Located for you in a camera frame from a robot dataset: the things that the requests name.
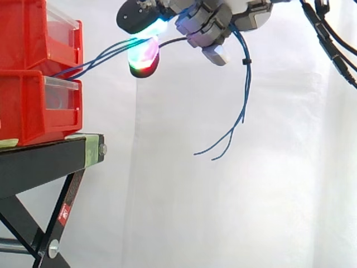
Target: blue cable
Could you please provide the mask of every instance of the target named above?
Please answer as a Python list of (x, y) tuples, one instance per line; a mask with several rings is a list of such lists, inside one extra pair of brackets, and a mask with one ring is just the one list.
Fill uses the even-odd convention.
[(221, 159), (226, 152), (228, 151), (230, 145), (231, 145), (231, 141), (233, 138), (233, 134), (234, 134), (234, 130), (237, 127), (237, 125), (239, 124), (240, 121), (242, 121), (242, 123), (244, 123), (244, 118), (245, 118), (245, 112), (247, 109), (247, 104), (248, 104), (248, 98), (249, 98), (249, 92), (250, 92), (250, 84), (252, 82), (252, 67), (251, 67), (251, 59), (250, 59), (250, 53), (249, 53), (249, 49), (247, 46), (247, 43), (245, 42), (244, 37), (242, 36), (242, 34), (238, 31), (237, 27), (235, 25), (230, 25), (229, 26), (230, 30), (232, 31), (232, 33), (235, 35), (235, 37), (238, 39), (238, 41), (240, 42), (240, 44), (242, 45), (243, 51), (244, 51), (244, 55), (245, 55), (245, 63), (247, 66), (247, 74), (245, 76), (245, 87), (244, 87), (244, 103), (243, 103), (243, 108), (239, 113), (239, 116), (237, 118), (237, 120), (235, 121), (233, 127), (222, 137), (220, 138), (215, 144), (213, 144), (211, 147), (209, 147), (208, 149), (202, 151), (202, 152), (197, 152), (194, 155), (202, 155), (205, 154), (206, 152), (212, 150), (214, 147), (216, 147), (219, 143), (222, 142), (223, 139), (225, 139), (228, 135), (230, 135), (229, 137), (229, 142), (225, 148), (225, 150), (223, 151), (223, 153), (216, 157), (211, 159), (212, 161)]
[(88, 61), (87, 63), (78, 65), (78, 66), (73, 67), (73, 68), (68, 68), (68, 69), (66, 69), (66, 70), (63, 70), (63, 71), (61, 71), (61, 72), (59, 72), (59, 73), (53, 75), (52, 77), (57, 77), (57, 76), (60, 76), (60, 75), (69, 73), (69, 72), (71, 72), (71, 71), (78, 70), (78, 69), (80, 69), (80, 68), (82, 68), (82, 67), (85, 67), (85, 66), (87, 66), (87, 65), (93, 66), (93, 64), (94, 64), (97, 60), (100, 60), (101, 58), (103, 58), (103, 57), (105, 57), (105, 56), (110, 55), (111, 53), (113, 53), (113, 52), (106, 53), (107, 51), (109, 51), (110, 49), (112, 49), (112, 48), (114, 48), (114, 47), (116, 47), (116, 46), (118, 46), (118, 45), (125, 44), (125, 43), (130, 42), (130, 41), (133, 41), (133, 39), (129, 39), (129, 40), (124, 40), (124, 41), (118, 42), (118, 43), (116, 43), (116, 44), (110, 46), (109, 48), (105, 49), (105, 50), (104, 50), (102, 53), (100, 53), (94, 60)]
[(108, 53), (104, 53), (105, 51), (103, 51), (96, 59), (94, 59), (93, 61), (90, 61), (90, 65), (87, 67), (86, 70), (83, 70), (83, 71), (80, 72), (79, 74), (76, 74), (76, 75), (71, 76), (71, 77), (68, 78), (67, 80), (69, 80), (69, 81), (75, 80), (75, 79), (81, 77), (82, 75), (86, 74), (88, 71), (90, 71), (90, 70), (94, 69), (95, 67), (99, 66), (100, 64), (102, 64), (102, 63), (104, 63), (104, 62), (110, 60), (111, 58), (117, 56), (118, 54), (120, 54), (120, 53), (122, 53), (122, 52), (124, 52), (124, 51), (126, 51), (126, 50), (128, 50), (128, 49), (131, 49), (132, 47), (138, 46), (138, 45), (140, 45), (140, 44), (142, 44), (142, 43), (144, 43), (144, 42), (146, 42), (146, 41), (147, 41), (147, 40), (144, 40), (144, 39), (143, 39), (143, 40), (138, 40), (138, 41), (133, 42), (133, 43), (131, 43), (131, 44), (129, 44), (129, 45), (122, 46), (122, 47), (120, 47), (120, 48), (118, 48), (118, 49), (112, 50), (112, 51), (110, 51), (110, 52), (108, 52)]

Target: white fabric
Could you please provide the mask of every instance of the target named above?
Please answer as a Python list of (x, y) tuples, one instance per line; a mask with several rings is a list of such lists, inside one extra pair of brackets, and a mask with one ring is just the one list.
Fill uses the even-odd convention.
[[(357, 7), (344, 2), (331, 3), (328, 19), (353, 41)], [(224, 68), (189, 45), (171, 45), (158, 72), (138, 81), (123, 267), (357, 267), (357, 93), (299, 3), (276, 5), (245, 37), (253, 59), (246, 122), (217, 162), (210, 158), (228, 139), (192, 154), (241, 109), (238, 42), (229, 40)]]
[[(83, 21), (87, 60), (127, 37), (115, 24), (123, 0), (50, 2)], [(329, 21), (357, 44), (357, 5), (331, 5)], [(177, 36), (171, 25), (163, 40)], [(104, 133), (109, 152), (86, 171), (61, 242), (71, 267), (357, 267), (357, 92), (297, 2), (276, 5), (244, 36), (253, 59), (247, 117), (217, 162), (227, 140), (193, 153), (241, 109), (234, 37), (223, 68), (182, 42), (162, 50), (148, 79), (129, 75), (125, 55), (85, 76), (84, 131)], [(60, 181), (20, 198), (44, 226), (59, 190)], [(0, 255), (0, 267), (30, 261)]]

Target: led light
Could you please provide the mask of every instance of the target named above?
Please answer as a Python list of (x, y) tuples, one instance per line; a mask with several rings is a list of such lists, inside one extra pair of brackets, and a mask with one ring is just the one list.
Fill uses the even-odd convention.
[(158, 18), (153, 24), (151, 24), (141, 32), (136, 33), (132, 37), (137, 39), (149, 39), (165, 32), (166, 29), (167, 29), (167, 21), (163, 21), (162, 19)]
[(145, 43), (129, 49), (128, 60), (130, 66), (137, 70), (149, 68), (159, 52), (158, 46), (158, 37), (154, 36)]

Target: green tape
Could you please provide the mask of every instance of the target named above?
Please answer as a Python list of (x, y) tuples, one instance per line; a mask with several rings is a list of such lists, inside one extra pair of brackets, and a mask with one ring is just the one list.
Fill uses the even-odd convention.
[(74, 134), (66, 139), (85, 137), (85, 168), (98, 163), (99, 158), (99, 135)]
[(2, 141), (0, 141), (0, 148), (16, 147), (17, 144), (18, 144), (18, 138), (11, 138), (9, 140), (2, 140)]

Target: black cable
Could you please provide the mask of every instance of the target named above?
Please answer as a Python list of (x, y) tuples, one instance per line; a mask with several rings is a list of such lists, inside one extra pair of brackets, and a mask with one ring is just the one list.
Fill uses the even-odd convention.
[(159, 48), (162, 48), (164, 46), (167, 46), (167, 45), (175, 43), (175, 42), (186, 41), (186, 40), (187, 40), (187, 37), (180, 37), (180, 38), (172, 39), (172, 40), (169, 40), (169, 41), (166, 41), (166, 42), (160, 44)]
[(328, 32), (331, 34), (331, 36), (339, 43), (342, 47), (347, 49), (349, 52), (351, 52), (353, 55), (357, 56), (357, 50), (347, 44), (335, 31), (332, 29), (332, 27), (329, 25), (329, 23), (323, 18), (321, 19), (322, 24), (324, 24), (325, 28), (328, 30)]
[(346, 79), (348, 83), (350, 83), (353, 87), (357, 89), (356, 80), (349, 72), (346, 62), (348, 61), (349, 64), (353, 64), (334, 45), (332, 39), (330, 38), (328, 30), (325, 28), (324, 24), (321, 21), (321, 18), (316, 14), (315, 10), (313, 10), (311, 5), (306, 3), (304, 0), (300, 0), (300, 2), (302, 4), (305, 16), (308, 18), (317, 33), (317, 37), (320, 40), (322, 48), (325, 50), (330, 60), (334, 63), (338, 72)]

